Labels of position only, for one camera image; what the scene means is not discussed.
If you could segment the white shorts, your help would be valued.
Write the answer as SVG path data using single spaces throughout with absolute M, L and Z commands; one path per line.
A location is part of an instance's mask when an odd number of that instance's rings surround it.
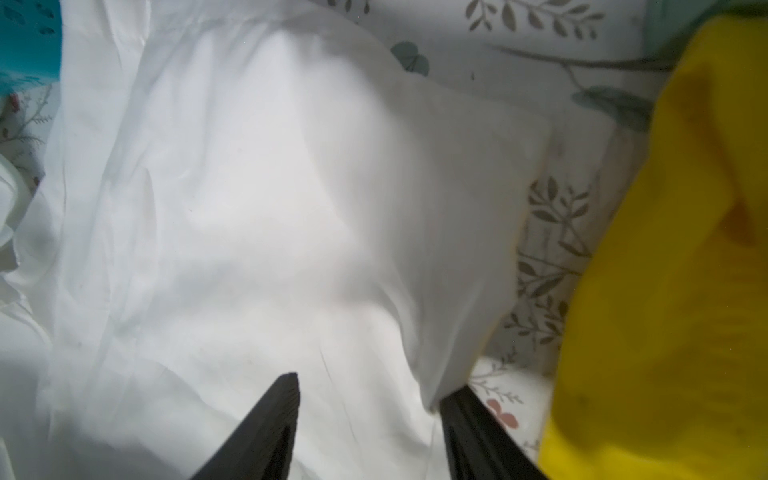
M 445 479 L 545 119 L 309 1 L 65 1 L 1 310 L 5 479 L 187 479 L 281 374 L 293 479 Z

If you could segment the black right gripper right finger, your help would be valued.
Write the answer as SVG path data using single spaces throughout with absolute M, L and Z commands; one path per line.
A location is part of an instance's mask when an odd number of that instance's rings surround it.
M 442 399 L 439 413 L 452 480 L 546 480 L 469 387 Z

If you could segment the yellow garment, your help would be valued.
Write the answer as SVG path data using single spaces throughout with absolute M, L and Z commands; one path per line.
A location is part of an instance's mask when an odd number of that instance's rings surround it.
M 658 98 L 647 160 L 571 300 L 552 479 L 767 475 L 767 21 L 720 16 Z

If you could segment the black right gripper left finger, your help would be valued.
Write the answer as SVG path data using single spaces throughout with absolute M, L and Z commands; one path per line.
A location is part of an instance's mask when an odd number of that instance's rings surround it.
M 286 480 L 299 407 L 298 375 L 279 376 L 192 480 Z

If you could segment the teal plastic basket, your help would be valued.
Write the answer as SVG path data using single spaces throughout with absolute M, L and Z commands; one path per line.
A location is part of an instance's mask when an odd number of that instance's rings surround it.
M 59 80 L 62 18 L 58 0 L 1 0 L 1 95 Z

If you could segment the green file organizer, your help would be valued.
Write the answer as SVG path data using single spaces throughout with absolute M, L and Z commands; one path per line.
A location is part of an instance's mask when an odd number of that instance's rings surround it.
M 644 55 L 656 60 L 677 60 L 696 31 L 718 15 L 766 16 L 767 0 L 648 1 Z

